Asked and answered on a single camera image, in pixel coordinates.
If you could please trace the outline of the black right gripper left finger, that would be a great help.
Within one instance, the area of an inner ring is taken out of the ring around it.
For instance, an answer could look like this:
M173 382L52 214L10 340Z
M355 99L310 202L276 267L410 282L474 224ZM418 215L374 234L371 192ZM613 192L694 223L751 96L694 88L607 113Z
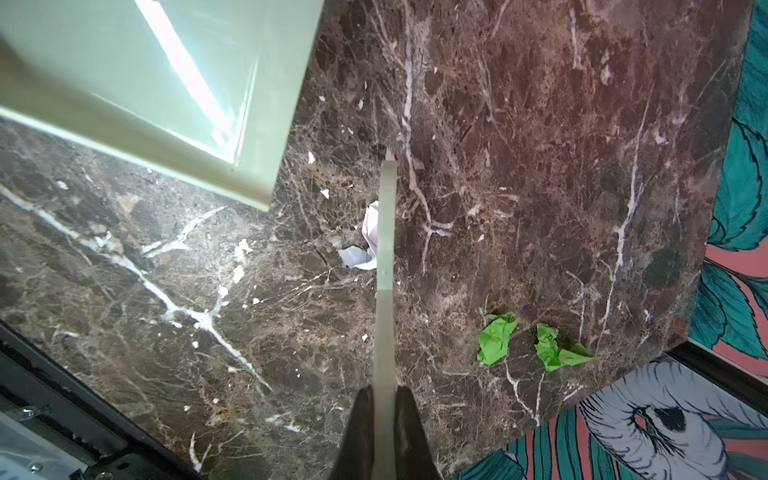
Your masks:
M330 480L370 480L374 463L374 397L360 389L353 403Z

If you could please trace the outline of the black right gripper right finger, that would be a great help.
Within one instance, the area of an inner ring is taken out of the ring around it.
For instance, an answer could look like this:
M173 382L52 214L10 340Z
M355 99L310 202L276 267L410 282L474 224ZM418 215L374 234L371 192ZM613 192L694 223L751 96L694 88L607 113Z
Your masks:
M440 480L412 391L399 386L395 399L395 464L398 480Z

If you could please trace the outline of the pale green hand brush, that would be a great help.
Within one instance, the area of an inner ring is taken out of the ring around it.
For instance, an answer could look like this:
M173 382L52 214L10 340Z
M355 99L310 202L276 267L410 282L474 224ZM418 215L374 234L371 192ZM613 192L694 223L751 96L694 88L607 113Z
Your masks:
M381 165L377 225L377 292L374 329L374 463L372 477L396 477L394 240L397 199L397 161L388 151Z

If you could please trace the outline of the green paper scrap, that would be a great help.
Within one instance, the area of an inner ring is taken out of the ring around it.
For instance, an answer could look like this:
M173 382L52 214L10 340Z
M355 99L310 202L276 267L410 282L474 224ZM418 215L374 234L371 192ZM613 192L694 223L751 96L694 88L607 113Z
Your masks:
M508 355L508 346L518 319L514 313L488 314L487 325L477 334L479 350L477 360L491 366Z

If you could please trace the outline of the pale green dustpan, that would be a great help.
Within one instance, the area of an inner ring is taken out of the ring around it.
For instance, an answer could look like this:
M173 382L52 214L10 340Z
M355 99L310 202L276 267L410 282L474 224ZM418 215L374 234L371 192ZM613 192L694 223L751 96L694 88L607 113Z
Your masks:
M1 114L270 206L319 1L5 1Z

